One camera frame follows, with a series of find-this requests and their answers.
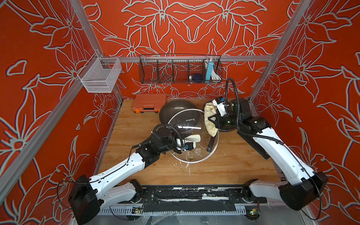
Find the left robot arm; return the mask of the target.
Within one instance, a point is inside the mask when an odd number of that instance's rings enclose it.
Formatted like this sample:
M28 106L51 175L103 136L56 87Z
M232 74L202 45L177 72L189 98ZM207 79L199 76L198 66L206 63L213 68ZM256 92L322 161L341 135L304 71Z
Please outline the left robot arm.
M161 154L191 151L200 141L200 135L184 135L177 128L159 124L146 140L131 148L124 161L90 178L80 176L73 182L68 197L77 224L90 222L106 207L137 198L143 191L137 180L133 179L124 185L119 183L155 163Z

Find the glass lid with white handle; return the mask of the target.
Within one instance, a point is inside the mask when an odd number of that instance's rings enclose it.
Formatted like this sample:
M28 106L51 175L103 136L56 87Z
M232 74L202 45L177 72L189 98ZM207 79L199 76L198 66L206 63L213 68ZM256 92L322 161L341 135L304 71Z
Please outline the glass lid with white handle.
M219 143L218 132L215 137L213 151L207 151L207 146L211 136L205 127L204 112L200 109L197 109L197 111L200 112L200 121L196 126L170 125L179 131L179 133L183 136L183 140L195 142L195 148L192 151L171 151L171 154L175 159L187 164L196 164L209 159L215 153Z

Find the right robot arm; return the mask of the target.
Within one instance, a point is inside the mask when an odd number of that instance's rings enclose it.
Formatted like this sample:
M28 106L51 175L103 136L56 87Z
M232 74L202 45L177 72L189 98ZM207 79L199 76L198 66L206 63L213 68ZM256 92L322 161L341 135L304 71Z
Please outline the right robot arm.
M328 177L306 165L280 139L270 123L261 116L253 116L249 101L236 97L218 97L207 105L205 122L216 130L236 129L253 149L264 159L271 158L285 177L282 182L265 182L252 179L246 183L243 198L271 198L283 201L289 208L300 211L321 197Z

